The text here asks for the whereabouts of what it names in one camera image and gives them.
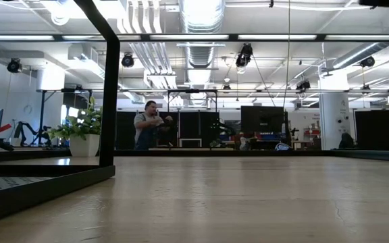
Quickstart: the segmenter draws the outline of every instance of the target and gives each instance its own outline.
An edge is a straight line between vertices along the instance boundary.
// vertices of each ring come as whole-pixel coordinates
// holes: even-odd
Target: person
[[[145,112],[137,114],[134,117],[134,127],[136,135],[134,136],[135,150],[148,150],[155,146],[157,130],[169,130],[168,127],[160,126],[165,122],[157,115],[157,104],[155,101],[148,101],[145,105]]]

